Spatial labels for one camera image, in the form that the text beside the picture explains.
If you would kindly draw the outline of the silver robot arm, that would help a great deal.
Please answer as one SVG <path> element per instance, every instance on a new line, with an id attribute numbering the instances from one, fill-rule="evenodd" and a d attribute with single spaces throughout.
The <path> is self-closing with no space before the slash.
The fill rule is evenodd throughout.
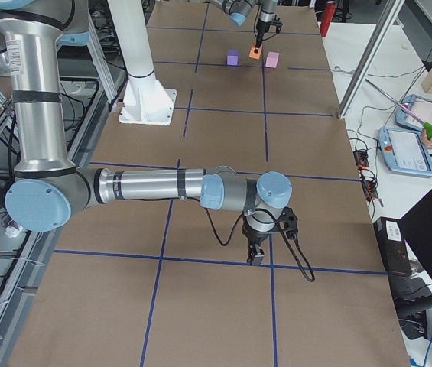
<path id="1" fill-rule="evenodd" d="M 208 2 L 227 14 L 232 22 L 239 27 L 246 22 L 253 8 L 258 8 L 254 25 L 255 45 L 252 48 L 255 53 L 258 53 L 262 49 L 265 35 L 270 31 L 271 27 L 275 27 L 276 34 L 281 32 L 283 24 L 281 19 L 276 15 L 278 1 L 209 0 Z"/>
<path id="2" fill-rule="evenodd" d="M 85 1 L 0 1 L 21 153 L 5 194 L 12 220 L 26 230 L 49 232 L 85 209 L 114 201 L 194 200 L 206 211 L 238 213 L 250 265 L 261 264 L 261 244 L 270 234 L 280 234 L 287 245 L 296 242 L 296 218 L 288 206 L 292 185 L 281 173 L 250 180 L 224 166 L 93 169 L 88 151 L 73 161 L 67 153 L 57 47 L 62 36 L 78 28 L 93 29 Z"/>

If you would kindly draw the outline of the person hand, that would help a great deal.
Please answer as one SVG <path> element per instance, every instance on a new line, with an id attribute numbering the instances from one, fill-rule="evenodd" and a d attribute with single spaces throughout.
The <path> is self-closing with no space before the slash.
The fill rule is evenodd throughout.
<path id="1" fill-rule="evenodd" d="M 432 140 L 427 138 L 427 131 L 425 129 L 421 132 L 421 141 L 426 147 L 432 148 Z"/>

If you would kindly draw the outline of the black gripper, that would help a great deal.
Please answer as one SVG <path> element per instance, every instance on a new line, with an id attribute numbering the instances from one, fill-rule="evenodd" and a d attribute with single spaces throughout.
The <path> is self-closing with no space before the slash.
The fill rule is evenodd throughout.
<path id="1" fill-rule="evenodd" d="M 247 264 L 248 265 L 261 265 L 265 257 L 264 250 L 261 244 L 270 236 L 276 233 L 277 229 L 275 224 L 271 226 L 268 231 L 258 231 L 250 226 L 246 218 L 243 219 L 242 234 L 247 238 Z"/>
<path id="2" fill-rule="evenodd" d="M 270 21 L 262 21 L 258 19 L 256 24 L 257 35 L 255 39 L 255 49 L 259 50 L 261 48 L 263 37 L 269 31 L 271 22 Z"/>

